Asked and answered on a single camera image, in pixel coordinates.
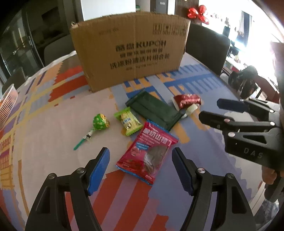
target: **red snack package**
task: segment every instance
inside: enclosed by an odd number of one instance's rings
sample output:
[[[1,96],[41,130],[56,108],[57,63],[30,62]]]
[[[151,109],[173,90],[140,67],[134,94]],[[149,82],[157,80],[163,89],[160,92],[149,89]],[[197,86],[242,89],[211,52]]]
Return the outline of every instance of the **red snack package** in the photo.
[[[177,142],[168,131],[148,120],[116,166],[152,185],[167,150]]]
[[[184,94],[174,97],[179,109],[187,108],[193,104],[201,105],[201,98],[196,94]]]

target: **human hand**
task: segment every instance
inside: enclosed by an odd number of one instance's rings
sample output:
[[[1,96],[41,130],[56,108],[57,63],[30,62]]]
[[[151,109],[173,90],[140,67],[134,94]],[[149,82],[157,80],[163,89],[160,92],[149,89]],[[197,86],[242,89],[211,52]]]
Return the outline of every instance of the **human hand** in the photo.
[[[261,170],[262,170],[262,180],[267,184],[273,184],[277,177],[276,171],[265,166],[262,166]],[[281,177],[284,177],[284,171],[281,171],[280,175]]]

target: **cardboard box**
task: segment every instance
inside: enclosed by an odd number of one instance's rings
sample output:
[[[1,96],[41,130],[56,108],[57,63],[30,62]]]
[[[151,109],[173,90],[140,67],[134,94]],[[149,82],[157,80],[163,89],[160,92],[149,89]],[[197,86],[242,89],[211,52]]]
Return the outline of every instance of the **cardboard box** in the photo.
[[[179,68],[190,20],[137,12],[79,22],[74,47],[93,92]]]

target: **tablecloth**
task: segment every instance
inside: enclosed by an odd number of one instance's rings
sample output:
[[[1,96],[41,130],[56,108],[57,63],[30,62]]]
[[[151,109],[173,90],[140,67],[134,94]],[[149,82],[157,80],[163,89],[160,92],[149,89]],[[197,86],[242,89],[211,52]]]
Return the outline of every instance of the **tablecloth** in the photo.
[[[259,165],[224,151],[220,131],[203,125],[200,110],[252,121],[248,114],[219,109],[219,98],[236,99],[230,90],[203,64],[185,54],[179,70],[127,81],[96,93],[90,91],[77,55],[68,56],[41,70],[18,89],[19,97],[0,131],[0,206],[17,230],[24,230],[34,199],[47,175],[71,174],[94,159],[102,147],[110,150],[110,163],[99,190],[90,196],[103,231],[178,231],[192,197],[179,181],[168,151],[153,186],[117,170],[115,163],[135,139],[125,136],[113,114],[140,89],[172,105],[171,97],[196,93],[203,105],[171,130],[179,138],[185,156],[211,174],[233,173],[248,200],[261,183]],[[96,131],[78,150],[74,146],[92,128],[92,119],[103,113],[110,128]],[[210,230],[216,194],[212,194],[206,227]],[[72,230],[78,230],[70,193],[66,204]]]

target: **white plastic basket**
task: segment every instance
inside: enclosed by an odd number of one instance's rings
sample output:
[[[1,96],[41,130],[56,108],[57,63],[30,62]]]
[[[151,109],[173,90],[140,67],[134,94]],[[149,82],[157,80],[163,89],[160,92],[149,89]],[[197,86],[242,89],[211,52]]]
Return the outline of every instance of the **white plastic basket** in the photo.
[[[3,128],[5,122],[7,121],[16,101],[18,98],[18,93],[14,87],[14,84],[8,87],[8,89],[3,94],[1,101],[3,103],[0,106],[0,129]]]

